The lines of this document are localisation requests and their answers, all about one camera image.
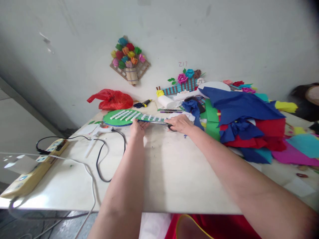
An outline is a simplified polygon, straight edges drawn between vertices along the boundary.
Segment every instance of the pink paper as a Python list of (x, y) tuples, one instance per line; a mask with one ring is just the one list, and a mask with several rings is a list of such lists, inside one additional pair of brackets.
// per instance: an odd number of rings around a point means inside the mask
[(302, 164), (310, 166), (319, 166), (319, 160), (315, 158), (309, 158), (299, 150), (294, 148), (291, 144), (283, 140), (287, 149), (282, 152), (272, 151), (272, 156), (281, 163), (284, 164)]

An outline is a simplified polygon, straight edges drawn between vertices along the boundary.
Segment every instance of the paper flower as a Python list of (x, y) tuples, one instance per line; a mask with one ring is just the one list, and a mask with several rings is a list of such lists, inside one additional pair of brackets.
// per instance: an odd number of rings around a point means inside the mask
[(121, 51), (117, 51), (117, 52), (116, 52), (116, 57), (117, 57), (119, 60), (121, 60), (121, 59), (123, 58), (123, 56), (124, 56), (124, 53), (123, 53), (123, 52), (121, 52)]
[(128, 47), (130, 51), (134, 51), (134, 48), (135, 48), (132, 43), (127, 43), (126, 47)]
[(127, 62), (128, 60), (129, 60), (129, 58), (127, 56), (122, 58), (122, 62), (124, 62), (124, 63)]
[(252, 85), (246, 84), (246, 85), (240, 85), (238, 88), (242, 89), (242, 88), (251, 88)]
[(197, 81), (196, 81), (196, 85), (198, 85), (198, 86), (203, 84), (203, 83), (205, 83), (203, 78), (198, 78)]
[(127, 40), (125, 38), (120, 38), (119, 39), (119, 44), (121, 44), (122, 46), (126, 46), (127, 45)]
[(178, 83), (183, 84), (188, 80), (184, 73), (178, 75)]
[(223, 80), (223, 83), (226, 85), (231, 85), (233, 82), (231, 80)]
[(119, 51), (121, 51), (123, 49), (123, 47), (120, 44), (116, 44), (116, 49), (118, 49)]
[(111, 56), (112, 56), (113, 58), (115, 58), (115, 57), (116, 57), (116, 51), (113, 50), (113, 51), (111, 52)]
[(131, 62), (132, 62), (134, 65), (136, 65), (136, 64), (137, 64), (137, 59), (136, 59), (135, 57), (132, 57), (132, 58), (131, 58)]
[(188, 78), (192, 78), (194, 75), (194, 71), (192, 69), (188, 69), (185, 73), (185, 76)]
[(137, 47), (137, 46), (135, 47), (135, 50), (134, 50), (134, 51), (135, 51), (135, 54), (136, 54), (136, 55), (139, 55), (139, 54), (142, 53), (142, 50), (141, 50), (139, 47)]
[(196, 70), (194, 71), (194, 79), (198, 79), (200, 77), (200, 75), (202, 74), (202, 71), (201, 70)]
[(132, 51), (130, 51), (127, 55), (128, 55), (128, 57), (129, 57), (129, 58), (132, 58), (132, 57), (134, 57), (134, 56), (135, 56), (135, 53), (134, 53), (134, 52), (132, 52)]
[(243, 85), (243, 84), (245, 84), (245, 82), (243, 82), (243, 81), (236, 81), (236, 82), (234, 82), (233, 83), (233, 86), (240, 86), (240, 85)]
[(130, 52), (130, 50), (128, 47), (123, 47), (122, 52), (124, 53), (124, 55), (127, 55)]
[(243, 90), (243, 92), (247, 92), (247, 93), (252, 93), (252, 94), (256, 93), (255, 90), (253, 90), (252, 88), (248, 88), (248, 87), (244, 87), (244, 88), (242, 88), (242, 90)]
[(143, 56), (142, 54), (140, 54), (140, 61), (141, 61), (141, 63), (145, 62), (145, 56)]
[(124, 69), (125, 68), (125, 63), (122, 61), (119, 61), (119, 68)]
[(127, 68), (133, 68), (132, 62), (131, 61), (126, 61), (125, 63)]
[(181, 91), (180, 93), (181, 94), (186, 94), (186, 93), (189, 93), (189, 91), (188, 90), (184, 90), (184, 91)]
[(113, 63), (113, 66), (119, 66), (119, 60), (117, 58), (114, 58), (112, 63)]

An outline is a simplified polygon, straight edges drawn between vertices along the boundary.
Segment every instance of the hand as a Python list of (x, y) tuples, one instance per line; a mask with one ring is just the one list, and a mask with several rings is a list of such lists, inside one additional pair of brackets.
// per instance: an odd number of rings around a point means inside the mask
[(145, 135), (145, 129), (150, 125), (149, 122), (138, 122), (137, 119), (133, 120), (133, 124), (131, 125), (131, 137), (143, 138)]
[(183, 134), (188, 134), (188, 132), (193, 128), (196, 127), (193, 123), (187, 118), (186, 115), (179, 115), (176, 117), (172, 117), (171, 119), (164, 120), (166, 123), (173, 125), (171, 129), (177, 130)]

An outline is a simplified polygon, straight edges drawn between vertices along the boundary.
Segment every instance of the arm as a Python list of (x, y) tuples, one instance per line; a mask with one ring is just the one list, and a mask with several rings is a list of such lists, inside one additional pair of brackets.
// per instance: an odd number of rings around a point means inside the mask
[(242, 213), (263, 238), (311, 238), (317, 214), (305, 203), (180, 115), (166, 120), (204, 154)]
[(104, 196), (88, 239), (138, 238), (144, 198), (144, 129), (133, 121), (123, 158)]

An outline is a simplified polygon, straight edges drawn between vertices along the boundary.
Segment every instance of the red plastic bag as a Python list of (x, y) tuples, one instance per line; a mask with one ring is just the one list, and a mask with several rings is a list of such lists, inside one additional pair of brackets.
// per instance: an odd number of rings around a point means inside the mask
[(133, 99), (128, 94), (124, 94), (121, 91), (113, 91), (109, 89), (101, 90), (99, 93), (92, 95), (87, 99), (88, 103), (91, 103), (94, 99), (103, 100), (99, 104), (100, 110), (121, 110), (128, 109), (133, 106)]

